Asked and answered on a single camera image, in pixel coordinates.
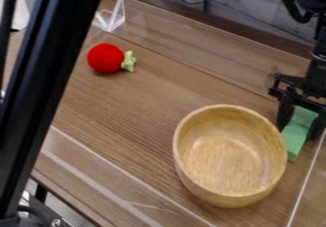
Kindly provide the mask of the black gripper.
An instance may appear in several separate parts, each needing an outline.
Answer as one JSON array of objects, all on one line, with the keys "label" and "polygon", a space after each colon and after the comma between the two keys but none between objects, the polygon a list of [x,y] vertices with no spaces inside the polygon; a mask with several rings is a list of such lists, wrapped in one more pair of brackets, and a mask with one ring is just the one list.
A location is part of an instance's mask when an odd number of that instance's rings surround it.
[{"label": "black gripper", "polygon": [[304,77],[291,76],[280,73],[273,74],[273,84],[268,94],[275,96],[279,103],[276,126],[281,130],[289,121],[294,112],[294,105],[319,113],[312,121],[308,130],[308,141],[318,139],[326,128],[326,103],[322,104],[310,99],[326,98],[326,74],[306,75]]}]

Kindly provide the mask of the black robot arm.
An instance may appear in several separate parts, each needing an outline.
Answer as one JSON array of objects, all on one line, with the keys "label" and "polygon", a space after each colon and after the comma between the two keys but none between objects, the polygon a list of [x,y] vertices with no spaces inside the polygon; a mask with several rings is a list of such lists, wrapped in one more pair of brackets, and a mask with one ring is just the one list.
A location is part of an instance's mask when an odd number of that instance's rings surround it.
[{"label": "black robot arm", "polygon": [[316,113],[306,135],[307,140],[315,140],[326,128],[326,103],[312,101],[312,98],[326,98],[326,0],[281,0],[281,2],[296,23],[307,24],[312,18],[316,19],[314,47],[306,74],[292,76],[276,73],[268,94],[279,100],[276,116],[279,130],[285,128],[296,108]]}]

